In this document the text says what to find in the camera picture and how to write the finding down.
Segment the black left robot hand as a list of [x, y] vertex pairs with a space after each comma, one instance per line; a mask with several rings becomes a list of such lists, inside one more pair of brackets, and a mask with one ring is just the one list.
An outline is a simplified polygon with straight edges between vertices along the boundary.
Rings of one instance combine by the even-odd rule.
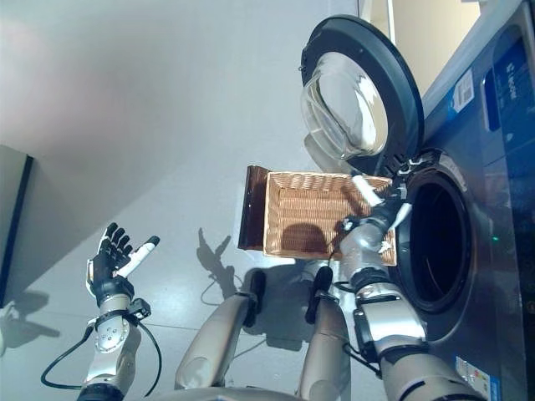
[[88, 259], [86, 268], [86, 288], [98, 307], [116, 295], [133, 298], [135, 289], [128, 276], [154, 251], [160, 240], [158, 236], [151, 236], [135, 249], [125, 229], [117, 223], [112, 222], [105, 228], [97, 253]]

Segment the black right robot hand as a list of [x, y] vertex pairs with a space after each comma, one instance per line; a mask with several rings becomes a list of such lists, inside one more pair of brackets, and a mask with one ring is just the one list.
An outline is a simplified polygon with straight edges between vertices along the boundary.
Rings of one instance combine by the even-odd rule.
[[354, 175], [352, 182], [364, 200], [371, 206], [370, 219], [376, 219], [384, 231], [395, 229], [412, 212], [405, 181], [395, 176], [385, 194], [380, 197], [364, 175]]

